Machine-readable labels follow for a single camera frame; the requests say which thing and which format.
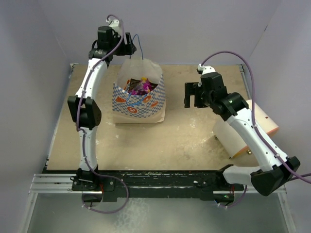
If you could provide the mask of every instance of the beige tabletop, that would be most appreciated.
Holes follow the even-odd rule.
[[[164,65],[166,114],[157,124],[113,124],[112,84],[120,66],[110,66],[103,77],[96,103],[102,121],[96,135],[96,154],[100,170],[201,170],[220,169],[227,164],[257,166],[253,155],[229,159],[212,128],[220,117],[211,109],[184,108],[184,83],[197,82],[196,66]],[[239,92],[247,99],[238,66],[215,66],[228,92]],[[86,66],[76,65],[67,96],[80,87]],[[63,110],[51,149],[48,170],[76,170],[80,161],[80,141],[64,100]]]

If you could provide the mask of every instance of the orange logo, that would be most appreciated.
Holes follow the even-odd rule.
[[[126,99],[123,99],[123,98],[121,98],[120,96],[118,96],[118,97],[115,99],[115,102],[125,103],[125,102],[126,102]]]
[[[133,108],[133,107],[127,107],[127,110],[128,110],[130,113],[137,113],[137,109],[136,109],[136,108]]]
[[[152,108],[153,108],[153,107],[156,107],[158,103],[159,103],[159,101],[153,102],[153,103],[151,104],[151,107],[152,107]]]
[[[146,96],[143,100],[144,103],[148,103],[151,100],[151,96]]]

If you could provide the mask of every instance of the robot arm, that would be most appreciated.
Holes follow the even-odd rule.
[[[251,118],[251,110],[239,93],[228,94],[222,76],[210,66],[198,67],[201,75],[199,83],[185,84],[185,107],[190,107],[190,96],[194,95],[194,106],[210,107],[224,121],[233,127],[253,152],[258,167],[237,167],[228,165],[222,169],[222,175],[227,183],[251,185],[264,196],[285,184],[292,174],[273,155],[269,148],[257,135]],[[276,149],[286,164],[294,171],[300,166],[296,157],[289,158],[265,133],[256,122],[256,127],[268,143]]]
[[[81,173],[83,173],[83,171],[89,171],[89,168],[85,163],[82,151],[83,134],[86,135],[85,150],[88,163],[93,170],[98,169],[95,152],[96,131],[98,125],[101,122],[102,113],[96,104],[95,98],[97,96],[97,91],[101,79],[107,71],[113,55],[132,55],[136,51],[136,47],[132,43],[130,33],[125,33],[123,41],[121,42],[120,46],[115,50],[115,52],[108,56],[105,60],[101,61],[101,59],[104,58],[104,56],[108,54],[119,43],[121,39],[121,33],[123,33],[121,29],[121,22],[119,20],[108,19],[107,23],[109,24],[109,26],[101,26],[98,28],[98,39],[94,41],[92,49],[89,52],[87,71],[80,88],[76,92],[75,96],[68,97],[68,106],[71,118],[73,122],[77,123],[77,110],[80,99],[83,96],[82,106],[80,108],[79,125],[77,126],[78,128],[83,129],[83,131],[79,131],[81,155],[79,168]],[[95,65],[96,67],[92,71],[91,76],[88,79],[89,73]]]

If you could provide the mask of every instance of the wall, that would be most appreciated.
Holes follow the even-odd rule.
[[[42,170],[70,72],[35,0],[0,1],[0,232],[15,233]]]
[[[85,64],[108,14],[140,35],[146,57],[162,64],[198,64],[220,50],[249,57],[280,0],[39,0],[71,63]],[[121,63],[122,58],[115,58]],[[240,64],[220,55],[214,64]]]
[[[300,174],[311,172],[310,25],[311,1],[283,0],[249,59],[257,103],[280,126],[275,140],[299,158]],[[310,232],[311,185],[294,181],[286,187],[298,231]]]

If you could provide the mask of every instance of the white bag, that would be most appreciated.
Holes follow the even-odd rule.
[[[147,78],[158,86],[145,96],[130,95],[124,88],[128,80]],[[162,69],[149,59],[127,59],[113,83],[112,119],[114,123],[157,123],[164,121],[165,88]]]

